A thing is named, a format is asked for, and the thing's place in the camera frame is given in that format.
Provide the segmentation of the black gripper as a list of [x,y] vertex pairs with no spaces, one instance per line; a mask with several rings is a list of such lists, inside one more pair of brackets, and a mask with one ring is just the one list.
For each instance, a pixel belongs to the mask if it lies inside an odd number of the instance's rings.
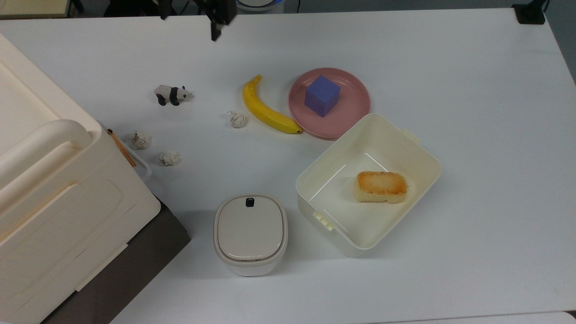
[[[211,40],[216,42],[224,25],[229,25],[237,15],[235,0],[194,0],[196,6],[211,21]],[[172,0],[160,0],[160,17],[166,20],[173,15]]]

